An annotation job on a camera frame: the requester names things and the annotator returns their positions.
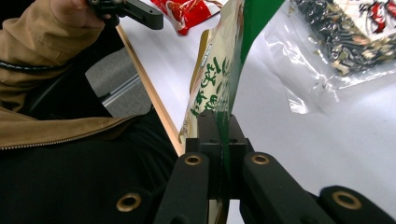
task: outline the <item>zipper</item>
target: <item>zipper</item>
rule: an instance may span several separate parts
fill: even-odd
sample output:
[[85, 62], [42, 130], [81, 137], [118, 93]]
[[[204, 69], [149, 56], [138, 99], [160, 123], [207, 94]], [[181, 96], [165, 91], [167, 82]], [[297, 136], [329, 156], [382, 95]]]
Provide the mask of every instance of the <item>zipper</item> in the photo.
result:
[[103, 133], [103, 132], [105, 132], [107, 130], [110, 130], [112, 128], [115, 128], [115, 127], [121, 125], [123, 122], [128, 121], [128, 120], [130, 120], [132, 118], [135, 118], [135, 117], [130, 117], [128, 119], [120, 120], [117, 123], [114, 123], [114, 124], [112, 124], [110, 126], [107, 126], [107, 127], [103, 128], [101, 130], [97, 130], [95, 132], [85, 133], [83, 135], [67, 138], [67, 139], [64, 139], [64, 140], [57, 140], [57, 141], [46, 142], [46, 143], [36, 143], [36, 144], [12, 146], [12, 147], [0, 147], [0, 150], [22, 149], [22, 148], [28, 148], [28, 147], [48, 147], [48, 146], [54, 146], [54, 145], [58, 145], [58, 144], [73, 142], [73, 141], [77, 141], [77, 140], [80, 140], [80, 139], [83, 139], [83, 138], [87, 138], [87, 137], [90, 137], [90, 136], [93, 136], [93, 135], [96, 135], [96, 134], [99, 134], [99, 133]]

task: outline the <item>white surface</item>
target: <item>white surface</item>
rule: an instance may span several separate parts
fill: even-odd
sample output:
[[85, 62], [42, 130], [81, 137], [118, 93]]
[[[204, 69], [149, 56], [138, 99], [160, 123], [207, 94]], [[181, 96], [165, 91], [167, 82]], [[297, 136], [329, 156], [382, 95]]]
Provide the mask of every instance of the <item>white surface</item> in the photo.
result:
[[[216, 21], [181, 37], [167, 20], [162, 31], [121, 20], [177, 128], [184, 119], [200, 33]], [[291, 114], [282, 83], [260, 63], [263, 55], [254, 48], [249, 53], [233, 109], [255, 150], [273, 155], [314, 194], [332, 185], [352, 188], [396, 218], [396, 84], [371, 88], [371, 94], [337, 104], [327, 114]], [[242, 223], [236, 206], [230, 224]]]

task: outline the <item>brown jacket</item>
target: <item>brown jacket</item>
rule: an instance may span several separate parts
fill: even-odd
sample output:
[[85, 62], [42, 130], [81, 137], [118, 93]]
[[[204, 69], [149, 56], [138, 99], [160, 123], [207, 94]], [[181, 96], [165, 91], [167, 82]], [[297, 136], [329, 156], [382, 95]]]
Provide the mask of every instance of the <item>brown jacket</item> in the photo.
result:
[[[30, 65], [65, 64], [91, 45], [100, 32], [100, 29], [61, 24], [51, 13], [50, 0], [36, 0], [19, 19], [4, 22], [3, 30], [0, 30], [0, 60]], [[124, 125], [119, 124], [131, 119], [42, 121], [18, 113], [28, 91], [42, 80], [61, 73], [33, 75], [0, 68], [0, 149], [52, 145], [88, 136], [110, 136], [123, 128]]]

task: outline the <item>red package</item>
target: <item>red package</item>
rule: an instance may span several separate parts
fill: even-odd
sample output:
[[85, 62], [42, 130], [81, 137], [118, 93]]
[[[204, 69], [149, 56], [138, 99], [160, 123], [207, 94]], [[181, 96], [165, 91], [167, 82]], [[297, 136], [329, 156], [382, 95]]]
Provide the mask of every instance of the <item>red package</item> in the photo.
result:
[[227, 0], [151, 0], [173, 23], [180, 35], [218, 13]]

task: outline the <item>hand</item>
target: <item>hand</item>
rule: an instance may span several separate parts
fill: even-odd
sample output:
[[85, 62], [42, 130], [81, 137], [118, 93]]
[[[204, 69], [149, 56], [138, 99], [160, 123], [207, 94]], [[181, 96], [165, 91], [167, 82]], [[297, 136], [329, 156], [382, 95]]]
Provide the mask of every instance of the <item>hand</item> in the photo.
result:
[[104, 28], [105, 23], [97, 18], [86, 0], [50, 0], [54, 16], [63, 24], [74, 27]]

